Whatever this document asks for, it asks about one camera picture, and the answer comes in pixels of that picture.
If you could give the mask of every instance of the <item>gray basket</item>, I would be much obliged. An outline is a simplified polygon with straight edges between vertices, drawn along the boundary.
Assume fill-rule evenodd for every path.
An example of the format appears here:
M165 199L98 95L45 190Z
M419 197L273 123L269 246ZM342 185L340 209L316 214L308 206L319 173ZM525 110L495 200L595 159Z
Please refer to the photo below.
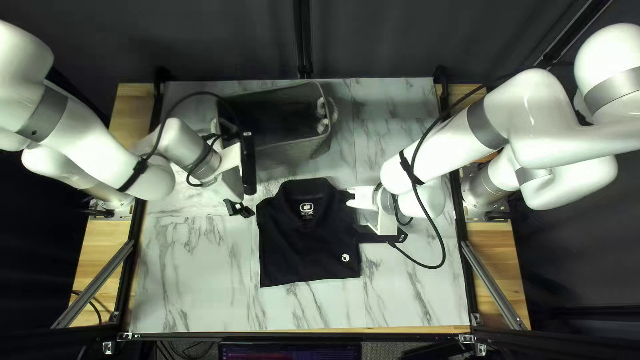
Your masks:
M317 81L225 97L240 119L243 131L255 139L256 167L291 167L324 154L337 111ZM323 119L324 129L318 133Z

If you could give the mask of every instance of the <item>black curtain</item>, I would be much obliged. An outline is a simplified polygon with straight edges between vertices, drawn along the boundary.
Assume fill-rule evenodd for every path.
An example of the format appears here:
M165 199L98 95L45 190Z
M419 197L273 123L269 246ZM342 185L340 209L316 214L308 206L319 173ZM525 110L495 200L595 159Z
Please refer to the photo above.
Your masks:
M67 308L87 221L74 211L85 194L28 171L20 155L0 151L0 333L48 328Z

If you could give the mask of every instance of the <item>marble surface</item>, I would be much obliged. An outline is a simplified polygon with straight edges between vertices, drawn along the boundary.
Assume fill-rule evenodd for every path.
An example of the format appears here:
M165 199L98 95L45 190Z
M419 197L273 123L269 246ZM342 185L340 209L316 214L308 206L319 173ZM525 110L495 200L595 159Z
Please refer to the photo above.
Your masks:
M293 82L169 83L165 104L200 90L229 95ZM328 151L296 166L259 171L257 193L245 197L249 207L288 179L326 177L337 188L374 185L381 164L418 139L438 113L430 78L320 82L340 113ZM174 114L200 133L208 133L217 116L212 99L202 96ZM468 324L448 181L445 211L434 218L447 250L442 268L421 268L386 244L363 244L361 278L260 288L255 218L227 216L213 187L192 188L181 181L184 171L173 169L176 189L147 206L130 331ZM363 223L376 217L360 215ZM405 231L409 237L401 248L423 263L439 262L440 247L426 220L415 219Z

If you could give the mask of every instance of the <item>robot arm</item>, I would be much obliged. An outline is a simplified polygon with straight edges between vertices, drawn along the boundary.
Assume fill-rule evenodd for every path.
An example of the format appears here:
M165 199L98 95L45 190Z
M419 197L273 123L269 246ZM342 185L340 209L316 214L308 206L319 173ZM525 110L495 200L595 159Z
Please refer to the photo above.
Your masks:
M611 183L618 172L613 155L640 149L640 27L615 24L597 31L580 48L574 73L576 108L594 126L578 123L551 73L525 70L436 126L417 151L414 174L428 184L506 146L463 183L465 201L487 210L517 190L531 208L552 209ZM417 142L402 150L406 159ZM399 154L383 164L380 179L384 191L399 199L412 194ZM420 195L424 204L434 197L438 203L435 192ZM421 216L416 209L415 203L399 204L401 213Z
M134 200L133 196L96 180L62 153L35 142L23 150L22 164L36 174L62 181L90 194L105 209L119 209Z
M0 22L0 47L0 129L54 149L98 181L121 187L140 157L120 145L87 106L44 83L51 50L6 22ZM128 194L154 200L173 190L168 162L155 158Z
M594 126L581 126L562 85L549 72L525 70L434 128L416 156L427 181L511 145L531 169L562 167L640 149L640 27L615 24L592 35L575 60L575 77ZM417 142L403 150L410 159ZM411 190L399 156L382 166L392 193Z

